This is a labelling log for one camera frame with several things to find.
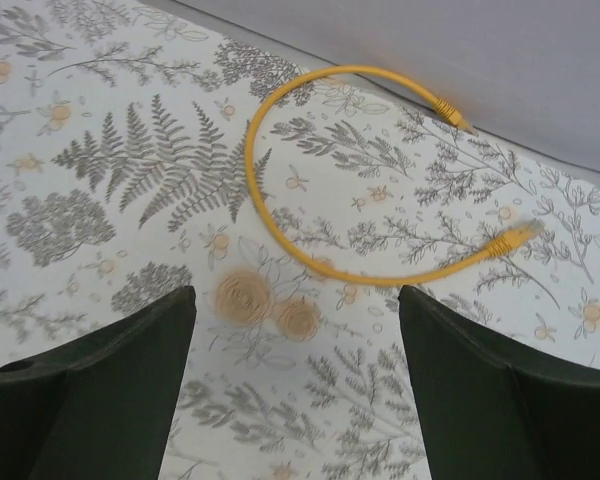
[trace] black object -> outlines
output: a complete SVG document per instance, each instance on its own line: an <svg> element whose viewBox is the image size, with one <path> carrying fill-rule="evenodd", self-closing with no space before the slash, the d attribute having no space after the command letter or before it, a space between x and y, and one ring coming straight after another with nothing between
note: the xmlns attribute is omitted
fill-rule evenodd
<svg viewBox="0 0 600 480"><path fill-rule="evenodd" d="M195 316L179 288L0 368L0 480L158 478Z"/></svg>
<svg viewBox="0 0 600 480"><path fill-rule="evenodd" d="M400 325L433 480L600 479L600 370L404 287Z"/></svg>

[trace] gray wall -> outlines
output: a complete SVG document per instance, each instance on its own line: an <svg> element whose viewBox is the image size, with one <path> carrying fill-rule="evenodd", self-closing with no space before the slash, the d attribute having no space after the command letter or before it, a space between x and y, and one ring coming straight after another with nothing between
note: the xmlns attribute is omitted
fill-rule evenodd
<svg viewBox="0 0 600 480"><path fill-rule="evenodd" d="M600 0L179 1L334 63L405 73L484 130L600 170Z"/></svg>

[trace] white floral fabric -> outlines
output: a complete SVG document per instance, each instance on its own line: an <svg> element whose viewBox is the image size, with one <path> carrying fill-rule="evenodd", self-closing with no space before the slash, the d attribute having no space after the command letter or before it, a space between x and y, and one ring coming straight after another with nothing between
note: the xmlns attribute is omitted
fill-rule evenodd
<svg viewBox="0 0 600 480"><path fill-rule="evenodd" d="M249 200L247 122L301 72L133 0L0 1L0 365L194 285L161 478L430 478L398 289L308 271ZM289 238L351 272L425 271L542 220L422 288L600 368L600 188L338 79L269 114L256 168Z"/></svg>

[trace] cable connector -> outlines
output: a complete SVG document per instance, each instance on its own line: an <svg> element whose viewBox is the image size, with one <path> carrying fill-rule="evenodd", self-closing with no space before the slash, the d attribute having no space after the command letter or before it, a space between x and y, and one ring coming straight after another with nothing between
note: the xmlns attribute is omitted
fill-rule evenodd
<svg viewBox="0 0 600 480"><path fill-rule="evenodd" d="M498 258L520 248L543 231L543 223L539 220L533 220L518 228L507 230L487 243L484 249L489 254L489 258Z"/></svg>
<svg viewBox="0 0 600 480"><path fill-rule="evenodd" d="M464 119L462 114L453 108L449 102L439 98L438 101L433 105L433 109L450 125L453 125L459 130L470 133L471 135L476 134L471 125L469 125L469 123Z"/></svg>

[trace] yellow cable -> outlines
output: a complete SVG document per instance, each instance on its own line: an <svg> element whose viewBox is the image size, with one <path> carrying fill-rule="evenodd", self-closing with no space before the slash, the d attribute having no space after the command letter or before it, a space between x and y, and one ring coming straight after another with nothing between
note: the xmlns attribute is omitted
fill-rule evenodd
<svg viewBox="0 0 600 480"><path fill-rule="evenodd" d="M482 250L478 251L477 253L468 258L460 260L459 262L453 265L449 265L439 270L418 275L412 275L408 277L368 277L365 275L354 275L351 273L343 272L340 270L336 270L322 262L316 261L314 258L307 255L302 250L293 245L293 243L291 243L289 239L285 237L284 233L280 231L275 221L271 217L271 214L269 213L269 210L267 209L267 206L264 203L264 198L262 197L262 194L260 193L260 190L258 188L253 162L256 135L258 133L258 129L260 128L262 120L264 119L265 115L269 112L271 107L273 107L273 105L275 105L275 103L278 100L280 100L286 94L291 92L293 89L305 83L317 80L319 78L345 73L376 75L378 77L383 77L388 80L392 80L410 90L413 90L415 93L417 93L425 100L430 102L433 105L435 111L454 127L467 131L470 131L471 129L471 127L464 120L460 112L458 112L447 102L436 97L427 89L415 83L413 80L398 73L392 72L390 70L384 70L382 68L370 67L366 65L345 65L339 67L323 68L320 70L309 72L305 75L301 75L297 78L294 78L289 83L282 85L264 101L264 103L260 106L256 114L253 116L253 119L251 120L249 130L247 131L246 144L244 149L244 164L246 169L247 185L249 186L249 192L251 193L251 198L253 199L253 204L255 205L256 211L258 212L260 218L267 226L271 234L274 236L274 238L292 257L294 257L300 263L305 264L311 270L319 273L320 275L341 280L347 283L374 285L378 287L416 285L420 283L427 283L432 282L434 280L439 280L441 278L457 273L460 270L463 270L475 263L490 258L497 258L501 255L505 255L506 253L515 250L516 248L525 244L528 240L530 240L539 233L539 231L541 230L541 225L538 222L528 223L520 228L508 230L501 236L495 238L494 240L486 244Z"/></svg>

